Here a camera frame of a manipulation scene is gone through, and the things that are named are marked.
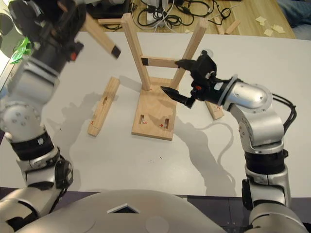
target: green object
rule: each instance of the green object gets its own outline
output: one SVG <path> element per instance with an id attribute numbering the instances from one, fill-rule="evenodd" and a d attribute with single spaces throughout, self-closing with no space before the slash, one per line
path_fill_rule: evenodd
<path id="1" fill-rule="evenodd" d="M 13 49 L 13 55 L 11 57 L 11 64 L 19 63 L 23 59 L 23 55 L 29 55 L 32 51 L 32 45 L 30 40 L 25 37 L 18 42 Z"/>

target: mortise hole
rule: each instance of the mortise hole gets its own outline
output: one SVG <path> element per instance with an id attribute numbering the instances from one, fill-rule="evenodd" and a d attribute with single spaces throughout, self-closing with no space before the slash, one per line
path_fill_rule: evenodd
<path id="1" fill-rule="evenodd" d="M 141 125 L 144 121 L 144 115 L 140 115 L 138 124 Z"/>
<path id="2" fill-rule="evenodd" d="M 164 128 L 165 128 L 165 129 L 168 129 L 168 128 L 169 128 L 169 122 L 170 122 L 170 119 L 165 118 L 165 123 L 164 123 Z"/>
<path id="3" fill-rule="evenodd" d="M 105 97 L 105 99 L 103 100 L 103 106 L 106 104 L 106 102 L 107 102 L 107 97 Z"/>

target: wooden board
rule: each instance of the wooden board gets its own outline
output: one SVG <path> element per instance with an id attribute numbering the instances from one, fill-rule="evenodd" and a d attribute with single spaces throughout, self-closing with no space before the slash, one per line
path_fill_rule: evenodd
<path id="1" fill-rule="evenodd" d="M 226 35 L 231 34 L 231 33 L 233 32 L 233 30 L 235 30 L 235 29 L 238 27 L 238 25 L 239 25 L 240 23 L 241 23 L 241 21 L 239 21 L 238 19 L 235 20 L 235 21 L 227 28 L 227 30 L 225 31 L 225 34 L 226 34 Z"/>
<path id="2" fill-rule="evenodd" d="M 87 31 L 109 54 L 115 58 L 119 57 L 121 50 L 107 36 L 97 21 L 94 20 L 88 13 L 86 14 L 86 21 L 83 25 L 83 30 Z"/>
<path id="3" fill-rule="evenodd" d="M 98 24 L 103 25 L 112 25 L 112 24 L 121 24 L 120 18 L 100 18 Z"/>
<path id="4" fill-rule="evenodd" d="M 219 17 L 215 17 L 215 23 L 219 23 L 219 24 L 221 23 Z M 217 28 L 218 34 L 220 34 L 220 35 L 224 35 L 225 34 L 225 31 L 224 31 L 224 28 L 223 28 L 222 25 L 217 25 L 216 24 L 216 28 Z"/>
<path id="5" fill-rule="evenodd" d="M 195 30 L 192 34 L 192 37 L 188 43 L 188 46 L 186 48 L 186 51 L 182 59 L 191 59 L 193 57 L 195 51 L 197 50 L 204 36 L 206 28 L 207 28 L 207 21 L 204 18 L 200 18 L 199 23 L 195 27 Z M 183 68 L 179 68 L 174 75 L 174 78 L 171 82 L 170 87 L 173 89 L 177 89 L 184 74 L 185 74 L 185 70 Z"/>
<path id="6" fill-rule="evenodd" d="M 92 136 L 97 136 L 101 130 L 110 106 L 113 102 L 113 99 L 116 95 L 118 87 L 120 85 L 120 80 L 114 77 L 111 77 L 109 83 L 106 86 L 106 89 L 102 95 L 101 100 L 99 101 L 96 111 L 94 113 L 93 119 L 91 120 L 87 133 Z"/>
<path id="7" fill-rule="evenodd" d="M 176 101 L 160 86 L 169 86 L 171 79 L 152 78 L 150 91 L 141 89 L 132 134 L 172 140 L 176 116 Z"/>
<path id="8" fill-rule="evenodd" d="M 140 76 L 142 88 L 148 91 L 150 89 L 150 78 L 147 72 L 147 68 L 142 64 L 141 61 L 142 51 L 131 14 L 124 14 L 122 16 L 121 23 Z"/>
<path id="9" fill-rule="evenodd" d="M 142 56 L 141 60 L 144 66 L 178 68 L 175 62 L 179 59 Z"/>
<path id="10" fill-rule="evenodd" d="M 211 102 L 205 101 L 205 104 L 209 110 L 210 115 L 213 120 L 217 120 L 224 116 L 223 107 L 213 104 Z"/>

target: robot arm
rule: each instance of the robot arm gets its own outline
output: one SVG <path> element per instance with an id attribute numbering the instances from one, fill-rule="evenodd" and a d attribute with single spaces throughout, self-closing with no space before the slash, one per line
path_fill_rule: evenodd
<path id="1" fill-rule="evenodd" d="M 0 225 L 8 232 L 50 213 L 73 182 L 71 164 L 41 125 L 41 112 L 65 64 L 74 61 L 83 48 L 74 38 L 85 21 L 86 8 L 71 0 L 48 2 L 59 10 L 52 18 L 37 16 L 22 0 L 9 5 L 15 24 L 36 44 L 5 84 L 2 91 L 7 93 L 0 99 L 0 128 L 18 156 L 27 185 L 0 201 Z"/>
<path id="2" fill-rule="evenodd" d="M 288 170 L 284 164 L 288 152 L 284 147 L 284 132 L 280 117 L 272 108 L 274 95 L 264 86 L 247 84 L 233 76 L 229 80 L 216 78 L 217 67 L 205 51 L 194 60 L 176 64 L 189 70 L 193 77 L 191 97 L 177 90 L 161 87 L 173 100 L 191 108 L 195 100 L 210 101 L 229 111 L 239 124 L 239 133 L 246 159 L 247 179 L 242 182 L 243 204 L 252 210 L 250 233 L 300 232 L 307 230 L 289 207 L 291 193 Z"/>

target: white table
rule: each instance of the white table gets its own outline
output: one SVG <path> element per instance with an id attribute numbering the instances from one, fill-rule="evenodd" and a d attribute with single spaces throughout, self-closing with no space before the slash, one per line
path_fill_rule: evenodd
<path id="1" fill-rule="evenodd" d="M 43 123 L 62 154 L 74 165 L 70 190 L 153 189 L 180 195 L 241 196 L 245 178 L 244 152 L 238 125 L 230 113 L 217 121 L 203 102 L 192 109 L 181 104 L 173 141 L 131 135 L 140 79 L 123 33 L 109 36 L 122 49 L 110 57 L 87 33 L 75 63 L 66 66 L 60 85 L 43 112 Z M 190 34 L 140 33 L 144 55 L 182 57 Z M 293 197 L 311 197 L 310 182 L 310 66 L 311 42 L 291 39 L 205 35 L 202 49 L 211 49 L 218 77 L 234 73 L 245 82 L 260 83 L 297 105 L 297 120 L 285 136 L 286 163 Z M 150 75 L 172 78 L 175 69 L 148 68 Z M 110 76 L 121 85 L 99 135 L 87 127 Z M 187 74 L 180 92 L 190 94 Z M 276 103 L 285 120 L 289 110 Z M 0 186 L 23 187 L 15 154 L 5 140 L 0 146 Z"/>

